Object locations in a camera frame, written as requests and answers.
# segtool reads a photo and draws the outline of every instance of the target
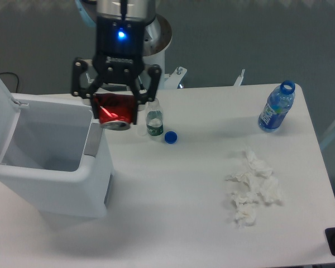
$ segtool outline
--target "bottle neck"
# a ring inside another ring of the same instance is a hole
[[[157,107],[159,107],[160,106],[159,100],[157,98],[155,98],[155,100],[153,102],[149,102],[149,106],[151,108],[157,108]]]

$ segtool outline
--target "water bottle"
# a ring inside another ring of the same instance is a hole
[[[273,132],[280,127],[284,117],[293,105],[294,91],[295,84],[289,80],[284,81],[272,91],[258,119],[258,124],[262,130]]]
[[[164,131],[162,108],[157,98],[153,102],[149,102],[146,107],[146,128],[147,133],[153,137],[160,136]]]

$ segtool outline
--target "green label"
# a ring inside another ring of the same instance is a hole
[[[151,136],[161,135],[164,131],[162,128],[162,125],[160,127],[152,127],[152,126],[146,125],[146,127],[147,127],[147,133],[149,133],[149,135]]]

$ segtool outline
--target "blue label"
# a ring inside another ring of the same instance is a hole
[[[281,107],[272,107],[269,103],[267,103],[263,112],[259,116],[259,123],[265,128],[273,130],[281,125],[285,116],[286,113],[281,113]]]

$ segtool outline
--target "blue led light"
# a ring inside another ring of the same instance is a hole
[[[119,31],[118,32],[118,39],[119,40],[124,40],[125,38],[127,38],[127,35],[123,31]]]

